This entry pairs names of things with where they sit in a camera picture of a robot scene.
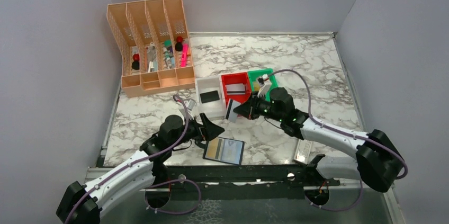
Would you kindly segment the silver patterned credit card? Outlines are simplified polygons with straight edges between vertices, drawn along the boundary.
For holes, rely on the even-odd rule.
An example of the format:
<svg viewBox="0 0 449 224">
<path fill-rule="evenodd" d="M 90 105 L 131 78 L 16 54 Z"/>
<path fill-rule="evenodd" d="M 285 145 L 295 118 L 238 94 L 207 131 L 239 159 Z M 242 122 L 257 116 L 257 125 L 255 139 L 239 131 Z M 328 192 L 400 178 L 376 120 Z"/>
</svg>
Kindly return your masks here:
<svg viewBox="0 0 449 224">
<path fill-rule="evenodd" d="M 243 83 L 225 85 L 227 95 L 244 95 L 246 93 L 246 85 Z"/>
</svg>

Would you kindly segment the black leather card holder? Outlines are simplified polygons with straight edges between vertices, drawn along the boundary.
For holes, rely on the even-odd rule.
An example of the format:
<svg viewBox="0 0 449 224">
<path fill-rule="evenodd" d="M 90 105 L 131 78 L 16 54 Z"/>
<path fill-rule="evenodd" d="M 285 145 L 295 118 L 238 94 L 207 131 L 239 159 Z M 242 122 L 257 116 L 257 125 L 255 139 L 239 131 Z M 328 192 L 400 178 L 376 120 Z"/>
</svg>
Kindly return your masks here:
<svg viewBox="0 0 449 224">
<path fill-rule="evenodd" d="M 219 156 L 219 159 L 207 159 L 204 157 L 205 150 L 203 153 L 203 159 L 225 163 L 225 164 L 231 164 L 231 165 L 241 165 L 243 160 L 243 152 L 244 152 L 244 146 L 245 142 L 235 139 L 228 139 L 228 138 L 221 138 L 221 153 Z"/>
</svg>

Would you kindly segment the white plastic bin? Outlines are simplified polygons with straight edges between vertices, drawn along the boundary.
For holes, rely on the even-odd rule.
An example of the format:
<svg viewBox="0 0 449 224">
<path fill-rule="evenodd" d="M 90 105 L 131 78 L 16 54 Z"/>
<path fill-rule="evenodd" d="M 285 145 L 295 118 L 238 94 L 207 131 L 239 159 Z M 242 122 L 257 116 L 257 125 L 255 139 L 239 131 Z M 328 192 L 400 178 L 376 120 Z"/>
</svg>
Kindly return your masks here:
<svg viewBox="0 0 449 224">
<path fill-rule="evenodd" d="M 197 110 L 210 120 L 223 119 L 226 111 L 220 76 L 195 79 Z"/>
</svg>

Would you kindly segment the red plastic bin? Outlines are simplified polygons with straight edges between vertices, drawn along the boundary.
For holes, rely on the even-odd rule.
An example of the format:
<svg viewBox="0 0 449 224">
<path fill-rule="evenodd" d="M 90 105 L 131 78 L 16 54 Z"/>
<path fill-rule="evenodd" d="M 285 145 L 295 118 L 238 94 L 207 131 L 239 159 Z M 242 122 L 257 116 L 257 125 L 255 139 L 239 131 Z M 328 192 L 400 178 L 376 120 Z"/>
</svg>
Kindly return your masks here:
<svg viewBox="0 0 449 224">
<path fill-rule="evenodd" d="M 220 81 L 225 112 L 227 112 L 229 100 L 234 100 L 239 103 L 244 103 L 248 100 L 252 90 L 246 71 L 222 74 Z"/>
</svg>

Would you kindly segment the green plastic bin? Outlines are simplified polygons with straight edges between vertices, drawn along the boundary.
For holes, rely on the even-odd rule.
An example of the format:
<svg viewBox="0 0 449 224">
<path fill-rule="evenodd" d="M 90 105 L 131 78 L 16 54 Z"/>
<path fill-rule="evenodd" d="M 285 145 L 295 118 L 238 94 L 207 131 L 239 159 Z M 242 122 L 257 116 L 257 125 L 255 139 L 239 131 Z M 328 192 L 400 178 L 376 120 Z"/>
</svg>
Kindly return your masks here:
<svg viewBox="0 0 449 224">
<path fill-rule="evenodd" d="M 264 74 L 270 74 L 273 71 L 274 70 L 272 68 L 248 71 L 247 74 L 248 74 L 248 78 L 249 78 L 249 82 L 250 82 L 251 91 L 253 92 L 253 91 L 258 91 L 259 90 L 259 83 L 257 81 L 257 79 L 259 77 L 262 77 Z M 271 88 L 268 90 L 268 92 L 265 95 L 265 99 L 267 101 L 270 101 L 270 91 L 272 89 L 278 87 L 277 80 L 276 80 L 276 77 L 274 75 L 270 76 L 269 79 L 270 79 L 270 82 L 272 83 L 272 85 L 271 85 Z"/>
</svg>

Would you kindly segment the silver card tin box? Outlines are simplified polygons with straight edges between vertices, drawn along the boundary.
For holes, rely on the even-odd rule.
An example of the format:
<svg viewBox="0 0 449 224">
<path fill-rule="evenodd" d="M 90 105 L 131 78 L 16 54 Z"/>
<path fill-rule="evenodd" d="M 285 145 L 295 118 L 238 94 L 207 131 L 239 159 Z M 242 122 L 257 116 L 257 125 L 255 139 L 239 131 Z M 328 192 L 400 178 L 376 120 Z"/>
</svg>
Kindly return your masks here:
<svg viewBox="0 0 449 224">
<path fill-rule="evenodd" d="M 307 164 L 312 145 L 312 141 L 299 139 L 293 155 L 293 161 L 299 164 Z"/>
</svg>

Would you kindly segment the peach plastic desk organizer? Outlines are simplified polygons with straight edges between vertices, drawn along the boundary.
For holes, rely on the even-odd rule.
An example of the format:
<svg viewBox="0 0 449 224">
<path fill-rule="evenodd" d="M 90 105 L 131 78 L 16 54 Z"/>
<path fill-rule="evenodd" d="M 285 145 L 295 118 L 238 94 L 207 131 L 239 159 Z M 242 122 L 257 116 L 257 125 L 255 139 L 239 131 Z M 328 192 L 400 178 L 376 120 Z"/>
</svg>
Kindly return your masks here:
<svg viewBox="0 0 449 224">
<path fill-rule="evenodd" d="M 141 0 L 107 6 L 107 21 L 122 57 L 121 89 L 127 97 L 159 94 L 195 86 L 195 72 L 190 35 L 183 0 Z M 182 51 L 175 51 L 176 37 L 190 48 L 186 67 L 180 67 Z M 175 67 L 167 69 L 163 42 L 173 45 Z M 147 72 L 147 50 L 155 44 L 157 70 Z M 131 68 L 132 56 L 140 55 L 140 69 Z"/>
</svg>

